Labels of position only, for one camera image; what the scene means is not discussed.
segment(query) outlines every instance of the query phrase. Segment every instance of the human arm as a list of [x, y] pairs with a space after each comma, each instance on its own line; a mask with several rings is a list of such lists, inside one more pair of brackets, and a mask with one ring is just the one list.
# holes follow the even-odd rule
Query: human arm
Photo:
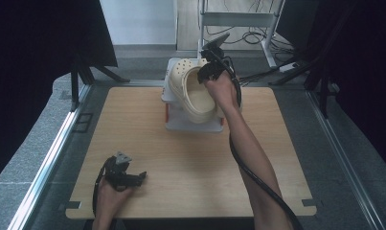
[[[282, 196], [273, 167], [260, 142], [246, 124], [237, 103], [237, 92], [227, 72], [205, 85], [225, 114], [231, 138], [241, 160], [277, 195]], [[254, 213], [256, 229], [290, 229], [289, 220], [280, 205], [240, 170]]]
[[124, 206], [134, 188], [118, 192], [102, 177], [98, 188], [98, 200], [93, 230], [108, 230], [117, 212]]

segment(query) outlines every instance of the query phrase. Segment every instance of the wooden board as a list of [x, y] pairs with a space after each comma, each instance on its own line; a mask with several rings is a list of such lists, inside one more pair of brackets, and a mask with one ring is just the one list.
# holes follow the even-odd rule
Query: wooden board
[[[160, 87], [114, 87], [81, 167], [67, 209], [70, 219], [92, 219], [94, 182], [103, 162], [122, 151], [133, 158], [127, 170], [148, 172], [118, 218], [252, 217], [248, 195], [228, 144], [221, 133], [168, 131]], [[315, 206], [284, 119], [269, 88], [242, 88], [243, 116], [260, 140], [276, 171], [284, 200], [298, 216]]]

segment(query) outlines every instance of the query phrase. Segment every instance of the wooden table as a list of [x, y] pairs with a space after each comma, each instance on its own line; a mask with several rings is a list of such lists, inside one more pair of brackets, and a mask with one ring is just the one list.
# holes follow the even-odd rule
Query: wooden table
[[[118, 214], [122, 219], [253, 217], [249, 198], [228, 143], [221, 133], [165, 129], [160, 87], [114, 87], [85, 156], [67, 209], [70, 219], [92, 219], [94, 182], [103, 162], [117, 151], [133, 158], [131, 174], [148, 172], [141, 188]], [[315, 206], [273, 91], [242, 88], [243, 116], [276, 171], [285, 202], [297, 216]]]

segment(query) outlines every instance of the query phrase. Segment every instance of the hand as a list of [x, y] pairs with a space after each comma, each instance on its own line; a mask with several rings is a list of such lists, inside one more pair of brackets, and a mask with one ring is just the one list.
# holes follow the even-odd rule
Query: hand
[[126, 188], [124, 191], [118, 192], [112, 188], [103, 176], [98, 188], [97, 211], [92, 229], [108, 229], [112, 219], [124, 206], [133, 191], [134, 188]]
[[205, 80], [204, 84], [224, 112], [231, 107], [238, 109], [237, 90], [227, 71], [223, 71], [217, 80]]

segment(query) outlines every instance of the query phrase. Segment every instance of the gray floor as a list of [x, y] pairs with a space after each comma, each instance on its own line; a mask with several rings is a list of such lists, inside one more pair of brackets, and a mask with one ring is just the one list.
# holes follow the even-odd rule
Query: gray floor
[[[170, 58], [196, 57], [195, 52], [176, 51], [175, 44], [171, 42], [157, 44], [116, 46], [119, 68], [110, 69], [124, 78], [132, 79], [132, 84], [143, 82], [160, 85]], [[234, 60], [237, 73], [241, 76], [268, 69], [261, 52], [236, 51], [227, 54]], [[112, 86], [125, 86], [96, 69], [92, 71], [96, 84], [91, 88], [89, 98], [83, 102], [83, 116], [78, 119], [70, 133], [25, 229], [82, 229], [84, 220], [68, 219], [65, 217], [65, 208], [107, 92]], [[250, 86], [267, 86], [268, 82], [282, 76], [283, 74], [276, 73]], [[299, 219], [305, 229], [381, 229], [373, 228], [367, 221], [360, 200], [342, 170], [303, 88], [305, 77], [296, 78], [283, 86], [272, 87], [318, 209], [315, 216]], [[70, 78], [68, 75], [62, 76], [55, 81], [54, 93], [33, 130], [1, 174], [0, 229], [8, 228], [31, 186], [70, 110], [70, 99]], [[328, 113], [329, 123], [386, 227], [386, 165], [365, 136], [341, 110], [334, 97], [329, 98]], [[90, 115], [90, 126], [84, 126], [82, 119], [89, 118]], [[155, 223], [151, 223], [153, 227], [144, 225], [144, 228], [139, 229], [154, 229], [153, 224]]]

